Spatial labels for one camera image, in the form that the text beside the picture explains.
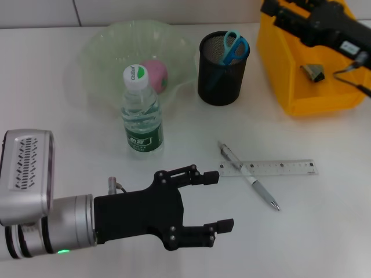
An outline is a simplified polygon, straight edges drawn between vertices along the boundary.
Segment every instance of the scissors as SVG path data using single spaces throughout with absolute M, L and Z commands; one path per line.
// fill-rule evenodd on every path
M 228 45 L 228 38 L 231 36 L 231 34 L 235 34 L 236 39 L 233 41 L 231 45 Z M 240 44 L 244 45 L 244 51 L 243 54 L 240 56 L 237 56 L 235 54 L 237 48 L 240 46 Z M 220 64 L 221 65 L 229 65 L 234 59 L 237 60 L 243 60 L 246 55 L 250 54 L 250 47 L 248 42 L 241 37 L 240 33 L 236 30 L 228 31 L 223 39 L 223 45 L 224 45 L 224 54 L 223 58 L 221 59 Z

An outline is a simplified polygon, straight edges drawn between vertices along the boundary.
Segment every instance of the metal ruler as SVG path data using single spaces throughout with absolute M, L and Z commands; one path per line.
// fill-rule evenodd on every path
M 302 160 L 272 160 L 243 161 L 251 175 L 316 175 L 315 163 L 311 159 Z M 219 164 L 219 174 L 222 177 L 243 176 L 229 161 Z

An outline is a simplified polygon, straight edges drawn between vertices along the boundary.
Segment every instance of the pink object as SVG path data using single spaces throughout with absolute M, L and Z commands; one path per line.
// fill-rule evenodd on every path
M 168 84 L 168 71 L 163 62 L 158 60 L 148 60 L 141 63 L 147 71 L 150 78 L 150 84 L 159 94 L 163 92 Z

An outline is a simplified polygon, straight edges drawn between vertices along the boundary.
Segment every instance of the yellow bin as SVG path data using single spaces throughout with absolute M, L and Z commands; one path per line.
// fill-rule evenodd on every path
M 348 15 L 353 17 L 343 0 Z M 309 13 L 293 3 L 280 0 L 281 5 L 308 17 Z M 278 102 L 289 115 L 308 115 L 352 108 L 362 102 L 365 95 L 358 89 L 337 81 L 332 73 L 343 70 L 352 61 L 324 46 L 306 47 L 300 40 L 273 25 L 275 17 L 261 14 L 257 47 Z M 325 80 L 313 83 L 301 65 L 322 64 Z M 356 84 L 371 87 L 366 68 L 343 74 L 341 77 Z

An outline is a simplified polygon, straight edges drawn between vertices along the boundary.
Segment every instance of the white table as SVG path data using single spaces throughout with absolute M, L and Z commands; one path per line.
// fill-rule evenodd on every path
M 264 177 L 282 208 L 268 207 L 240 178 L 181 189 L 184 224 L 234 218 L 213 248 L 168 252 L 146 235 L 96 248 L 2 262 L 2 277 L 336 277 L 371 275 L 371 101 L 350 111 L 293 119 L 278 105 L 255 47 L 258 24 L 179 26 L 197 45 L 210 32 L 238 29 L 252 45 L 241 96 L 226 107 L 179 92 L 164 110 L 165 151 L 132 159 L 115 113 L 81 97 L 76 55 L 100 28 L 0 30 L 0 134 L 37 128 L 56 139 L 55 197 L 149 186 L 157 170 L 195 163 L 215 170 L 216 141 L 241 159 L 312 158 L 319 175 Z

